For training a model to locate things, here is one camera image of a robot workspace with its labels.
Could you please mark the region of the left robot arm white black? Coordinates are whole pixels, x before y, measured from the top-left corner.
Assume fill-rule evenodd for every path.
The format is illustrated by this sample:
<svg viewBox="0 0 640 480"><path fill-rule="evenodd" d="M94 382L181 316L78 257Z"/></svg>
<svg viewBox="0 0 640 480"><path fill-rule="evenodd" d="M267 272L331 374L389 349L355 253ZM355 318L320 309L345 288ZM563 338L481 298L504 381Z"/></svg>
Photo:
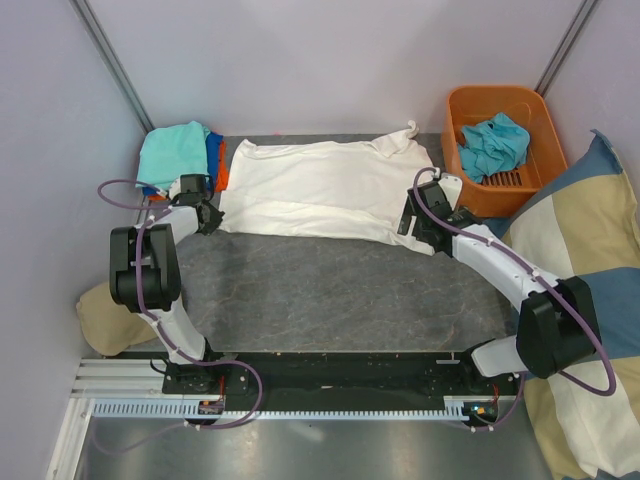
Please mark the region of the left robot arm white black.
<svg viewBox="0 0 640 480"><path fill-rule="evenodd" d="M140 180L131 182L162 197L136 209L147 216L134 226L110 233L109 290L113 301L144 320L160 338L173 364L189 364L185 382L208 393L219 382L219 369L206 338L197 331L183 302L177 245L220 227L224 213L213 204L216 179L185 174L162 190Z"/></svg>

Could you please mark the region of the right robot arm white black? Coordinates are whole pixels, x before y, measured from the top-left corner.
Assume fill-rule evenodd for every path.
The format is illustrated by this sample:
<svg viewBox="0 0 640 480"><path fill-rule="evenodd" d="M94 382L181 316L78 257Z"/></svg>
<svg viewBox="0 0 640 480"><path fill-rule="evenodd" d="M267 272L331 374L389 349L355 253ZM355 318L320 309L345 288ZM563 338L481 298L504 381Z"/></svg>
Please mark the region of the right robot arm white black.
<svg viewBox="0 0 640 480"><path fill-rule="evenodd" d="M592 294L585 281L560 279L520 257L466 210L453 211L437 181L407 191L398 233L467 265L518 314L514 335L468 350L458 381L477 394L494 377L528 372L546 379L602 350Z"/></svg>

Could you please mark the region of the white printed t shirt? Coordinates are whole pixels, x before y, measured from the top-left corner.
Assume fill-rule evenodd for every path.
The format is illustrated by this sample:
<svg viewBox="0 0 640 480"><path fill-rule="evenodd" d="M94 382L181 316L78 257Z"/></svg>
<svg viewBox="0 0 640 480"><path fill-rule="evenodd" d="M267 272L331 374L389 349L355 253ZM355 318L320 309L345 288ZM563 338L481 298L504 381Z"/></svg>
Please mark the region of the white printed t shirt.
<svg viewBox="0 0 640 480"><path fill-rule="evenodd" d="M227 233L355 239L434 249L398 234L400 218L427 150L407 128L369 141L257 145L243 140L221 193Z"/></svg>

